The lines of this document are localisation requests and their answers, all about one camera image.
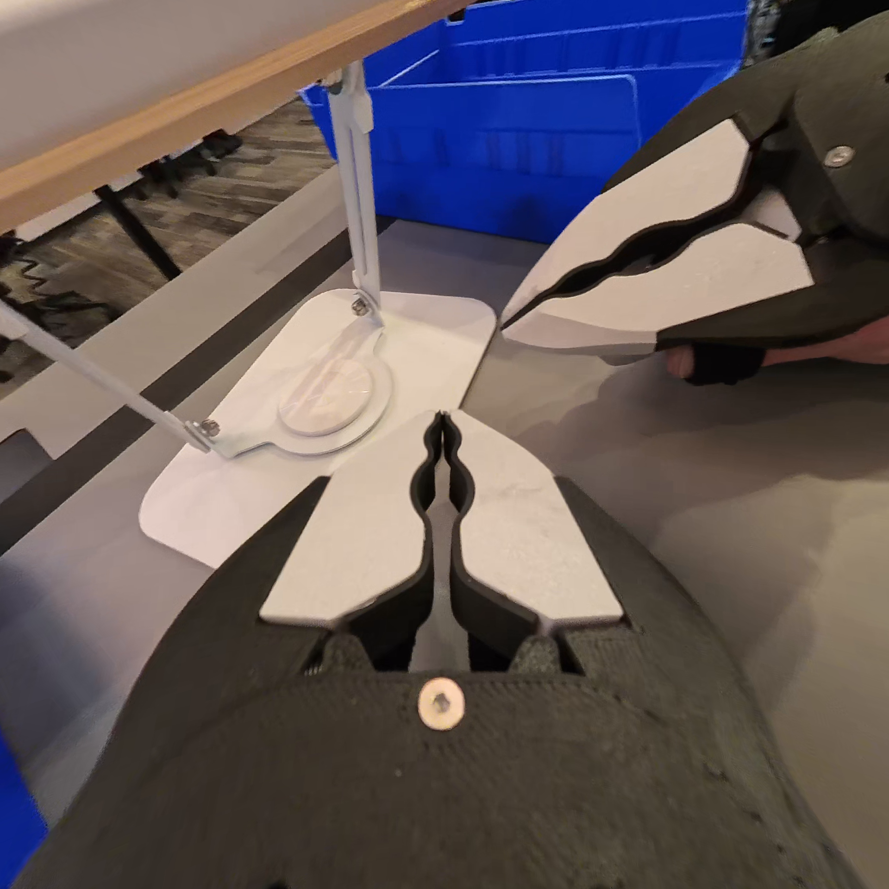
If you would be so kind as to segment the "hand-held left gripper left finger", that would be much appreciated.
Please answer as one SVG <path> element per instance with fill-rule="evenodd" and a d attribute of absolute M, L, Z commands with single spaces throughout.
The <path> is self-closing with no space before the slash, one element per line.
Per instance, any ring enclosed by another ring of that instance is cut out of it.
<path fill-rule="evenodd" d="M 426 411 L 334 472 L 261 606 L 266 623 L 343 631 L 397 666 L 434 600 L 428 507 L 442 415 Z"/>

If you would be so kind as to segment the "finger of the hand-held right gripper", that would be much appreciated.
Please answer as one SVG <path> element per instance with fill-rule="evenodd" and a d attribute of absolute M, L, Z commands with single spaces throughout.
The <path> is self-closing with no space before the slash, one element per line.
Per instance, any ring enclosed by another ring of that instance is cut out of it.
<path fill-rule="evenodd" d="M 735 222 L 765 228 L 755 220 L 716 221 L 739 198 L 750 154 L 746 137 L 725 120 L 599 194 L 520 283 L 501 327 L 548 298 L 581 294 L 609 275 L 651 270 L 716 228 Z"/>
<path fill-rule="evenodd" d="M 581 294 L 548 298 L 505 325 L 503 337 L 538 350 L 645 357 L 668 328 L 813 283 L 797 243 L 735 222 L 694 239 L 651 270 L 609 275 Z"/>

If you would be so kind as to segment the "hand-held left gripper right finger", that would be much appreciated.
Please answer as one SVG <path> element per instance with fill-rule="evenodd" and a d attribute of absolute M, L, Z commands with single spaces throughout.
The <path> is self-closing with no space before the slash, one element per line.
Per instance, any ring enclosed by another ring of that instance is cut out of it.
<path fill-rule="evenodd" d="M 452 613 L 470 667 L 505 671 L 533 638 L 606 628 L 617 595 L 557 479 L 530 451 L 462 411 L 444 416 Z"/>

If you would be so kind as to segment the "blue plastic bin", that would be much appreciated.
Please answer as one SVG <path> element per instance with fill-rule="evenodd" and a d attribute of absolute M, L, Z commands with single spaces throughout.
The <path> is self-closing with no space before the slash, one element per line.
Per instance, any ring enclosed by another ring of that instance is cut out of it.
<path fill-rule="evenodd" d="M 1 739 L 1 887 L 8 888 L 47 834 L 44 818 Z"/>
<path fill-rule="evenodd" d="M 742 1 L 470 6 L 363 61 L 378 214 L 548 244 L 732 76 Z"/>

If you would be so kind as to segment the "grey desk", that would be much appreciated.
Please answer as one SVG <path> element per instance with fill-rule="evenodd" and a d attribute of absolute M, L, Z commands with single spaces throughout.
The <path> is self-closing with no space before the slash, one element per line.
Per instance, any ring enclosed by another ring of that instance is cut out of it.
<path fill-rule="evenodd" d="M 186 418 L 217 406 L 306 296 L 350 283 L 333 170 L 85 342 Z M 496 337 L 467 413 L 626 526 L 721 628 L 797 785 L 887 887 L 887 371 L 769 368 L 735 387 Z M 2 400 L 51 458 L 2 500 L 2 731 L 55 820 L 151 650 L 209 569 L 149 540 L 139 505 L 177 453 L 50 368 Z"/>

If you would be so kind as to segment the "person's right hand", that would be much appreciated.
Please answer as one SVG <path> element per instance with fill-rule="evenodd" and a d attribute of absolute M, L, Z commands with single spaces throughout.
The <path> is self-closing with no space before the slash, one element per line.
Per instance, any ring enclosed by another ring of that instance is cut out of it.
<path fill-rule="evenodd" d="M 888 318 L 884 317 L 839 339 L 806 347 L 753 350 L 753 357 L 740 357 L 743 350 L 680 346 L 666 352 L 666 368 L 674 377 L 692 385 L 728 385 L 749 379 L 765 367 L 810 360 L 837 360 L 846 363 L 888 364 Z"/>

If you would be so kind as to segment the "white metal stand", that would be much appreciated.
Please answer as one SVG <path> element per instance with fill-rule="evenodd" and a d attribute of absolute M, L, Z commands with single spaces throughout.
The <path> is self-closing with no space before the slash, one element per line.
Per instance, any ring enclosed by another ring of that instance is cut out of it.
<path fill-rule="evenodd" d="M 495 331 L 481 301 L 382 289 L 363 62 L 328 74 L 353 285 L 306 300 L 202 423 L 162 411 L 2 303 L 21 340 L 122 398 L 185 447 L 152 483 L 140 529 L 219 567 L 315 477 L 411 417 L 458 408 Z"/>

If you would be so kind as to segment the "black office chair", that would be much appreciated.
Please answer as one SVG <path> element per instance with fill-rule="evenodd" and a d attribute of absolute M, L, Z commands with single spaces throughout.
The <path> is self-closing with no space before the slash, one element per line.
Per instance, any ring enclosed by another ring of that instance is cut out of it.
<path fill-rule="evenodd" d="M 176 183 L 191 173 L 216 176 L 219 162 L 233 155 L 243 145 L 234 133 L 217 129 L 176 154 L 165 155 L 138 168 L 140 175 L 175 196 Z"/>

